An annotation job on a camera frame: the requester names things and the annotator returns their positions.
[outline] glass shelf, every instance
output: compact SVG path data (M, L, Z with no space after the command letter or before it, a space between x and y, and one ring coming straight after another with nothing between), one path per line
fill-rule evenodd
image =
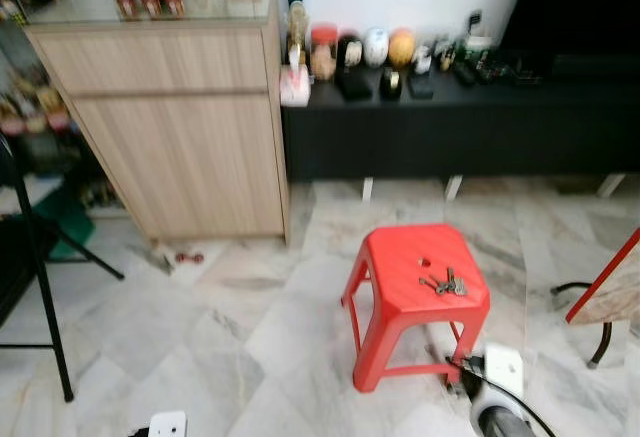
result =
M155 20L240 20L265 22L270 0L184 0L184 15L173 16L167 9ZM136 0L137 17L125 19L116 0L59 0L29 16L29 24L83 24L151 20Z

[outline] cabinet door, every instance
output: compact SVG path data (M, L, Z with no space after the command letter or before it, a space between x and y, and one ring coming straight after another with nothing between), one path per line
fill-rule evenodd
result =
M283 232L266 95L74 104L149 238Z

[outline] bunch of keys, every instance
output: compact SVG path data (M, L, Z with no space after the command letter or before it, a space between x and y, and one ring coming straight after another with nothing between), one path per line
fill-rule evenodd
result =
M451 267L447 268L447 277L447 282L441 282L433 275L429 275L429 278L433 280L435 284L422 277L418 280L418 283L420 283L420 285L428 285L433 290L435 290L436 294L438 295L443 295L445 292L451 292L456 295L467 295L467 289L464 286L464 280L461 277L456 277Z

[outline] wooden cabinet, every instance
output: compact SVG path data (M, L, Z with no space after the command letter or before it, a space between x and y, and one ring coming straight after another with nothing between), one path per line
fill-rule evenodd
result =
M250 23L36 25L27 35L148 239L286 238L275 5Z
M75 106L150 238L282 233L267 96Z

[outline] electrical cord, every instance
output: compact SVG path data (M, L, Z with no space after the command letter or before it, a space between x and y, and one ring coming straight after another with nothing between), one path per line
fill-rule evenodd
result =
M513 400L515 400L518 405L520 407L522 407L531 417L534 418L534 420L536 422L538 422L538 424L540 424L540 427L542 427L544 429L544 431L547 433L547 435L549 437L556 437L556 434L553 433L553 431L549 428L549 426L544 422L544 420L542 420L542 418L540 418L538 416L538 414L536 414L531 407L529 407L527 404L525 404L518 396L514 395L513 393L509 392L507 389L505 389L504 387L499 386L498 384L491 382L490 380L486 379L484 376L476 374L475 372L469 370L469 369L465 369L464 367L462 367L461 365L458 365L456 363L454 363L450 358L447 358L447 361L449 362L449 365L454 366L455 368L457 368L458 370L462 371L462 372L467 372L471 375L473 375L474 377L477 377L480 380L483 380L484 382L486 382L487 384L489 384L491 387L494 387L496 389L498 389L500 392L507 394L509 397L511 397Z

